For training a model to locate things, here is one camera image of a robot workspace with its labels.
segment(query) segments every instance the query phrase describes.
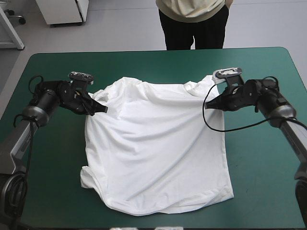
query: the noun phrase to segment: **beige shirt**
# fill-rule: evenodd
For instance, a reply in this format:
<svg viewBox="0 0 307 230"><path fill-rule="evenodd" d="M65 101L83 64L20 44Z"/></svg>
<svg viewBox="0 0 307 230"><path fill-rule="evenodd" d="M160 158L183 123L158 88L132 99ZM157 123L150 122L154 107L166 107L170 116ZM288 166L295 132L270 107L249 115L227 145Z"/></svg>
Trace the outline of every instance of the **beige shirt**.
<svg viewBox="0 0 307 230"><path fill-rule="evenodd" d="M214 16L233 0L156 0L159 10L173 20L198 23Z"/></svg>

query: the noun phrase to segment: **caster wheel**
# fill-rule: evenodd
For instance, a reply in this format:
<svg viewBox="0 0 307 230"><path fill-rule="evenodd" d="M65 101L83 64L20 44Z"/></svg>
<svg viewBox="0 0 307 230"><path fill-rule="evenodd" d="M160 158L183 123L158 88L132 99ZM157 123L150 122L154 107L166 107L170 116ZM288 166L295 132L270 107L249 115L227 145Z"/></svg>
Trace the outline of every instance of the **caster wheel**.
<svg viewBox="0 0 307 230"><path fill-rule="evenodd" d="M12 11L12 10L8 10L7 13L12 16L12 15L15 15L15 11Z"/></svg>
<svg viewBox="0 0 307 230"><path fill-rule="evenodd" d="M19 24L21 24L21 25L25 24L25 19L24 18L20 18L19 19Z"/></svg>

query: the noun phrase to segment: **black pants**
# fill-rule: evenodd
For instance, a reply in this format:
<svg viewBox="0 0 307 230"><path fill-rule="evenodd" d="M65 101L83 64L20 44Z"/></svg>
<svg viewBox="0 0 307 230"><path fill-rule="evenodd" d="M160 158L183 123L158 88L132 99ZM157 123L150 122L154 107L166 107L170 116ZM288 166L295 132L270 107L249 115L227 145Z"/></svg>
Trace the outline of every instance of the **black pants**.
<svg viewBox="0 0 307 230"><path fill-rule="evenodd" d="M166 49L191 49L194 39L196 49L223 48L228 15L229 10L224 6L213 17L205 21L182 23L167 17L159 10Z"/></svg>

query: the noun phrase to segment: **gray metal arm segment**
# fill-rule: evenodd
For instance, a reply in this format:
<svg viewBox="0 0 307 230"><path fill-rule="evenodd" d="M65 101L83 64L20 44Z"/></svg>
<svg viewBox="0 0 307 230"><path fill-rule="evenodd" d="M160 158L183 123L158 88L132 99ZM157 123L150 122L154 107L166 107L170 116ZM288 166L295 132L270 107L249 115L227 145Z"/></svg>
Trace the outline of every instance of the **gray metal arm segment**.
<svg viewBox="0 0 307 230"><path fill-rule="evenodd" d="M0 144L0 173L13 174L18 171L25 172L22 158L30 143L30 125L31 122L22 120ZM35 133L38 128L35 123L33 125Z"/></svg>

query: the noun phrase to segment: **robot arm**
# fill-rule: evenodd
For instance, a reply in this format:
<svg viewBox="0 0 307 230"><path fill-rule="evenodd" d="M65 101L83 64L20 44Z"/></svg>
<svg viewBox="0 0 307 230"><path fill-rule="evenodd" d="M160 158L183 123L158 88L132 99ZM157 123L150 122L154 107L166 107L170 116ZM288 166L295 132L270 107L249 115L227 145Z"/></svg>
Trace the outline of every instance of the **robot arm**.
<svg viewBox="0 0 307 230"><path fill-rule="evenodd" d="M215 71L215 84L226 82L227 87L222 94L206 102L205 108L236 111L252 105L255 106L255 112L261 111L271 126L283 132L301 162L295 174L295 179L299 180L295 194L307 226L307 128L296 120L296 111L279 92L275 77L244 83L241 73L240 68Z"/></svg>
<svg viewBox="0 0 307 230"><path fill-rule="evenodd" d="M56 108L60 106L79 115L91 116L107 112L107 107L93 100L86 91L87 85L94 82L92 75L71 72L69 78L70 82L43 81L41 77L32 92L32 100L20 114L23 120L0 144L0 223L9 225L22 213L27 175L22 158L31 137L48 123ZM17 228L16 221L13 222L15 224L10 229Z"/></svg>

